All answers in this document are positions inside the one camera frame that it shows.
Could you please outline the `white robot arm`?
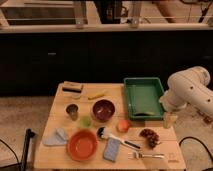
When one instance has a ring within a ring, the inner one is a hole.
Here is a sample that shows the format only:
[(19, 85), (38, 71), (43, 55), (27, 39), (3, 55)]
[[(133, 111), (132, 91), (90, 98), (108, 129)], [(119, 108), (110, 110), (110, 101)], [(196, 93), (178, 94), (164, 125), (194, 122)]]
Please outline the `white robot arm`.
[(213, 119), (213, 90), (207, 87), (210, 80), (210, 73), (201, 66), (191, 67), (169, 76), (168, 89), (159, 98), (165, 110), (163, 126), (166, 129), (172, 127), (176, 121), (176, 112), (185, 109), (188, 104)]

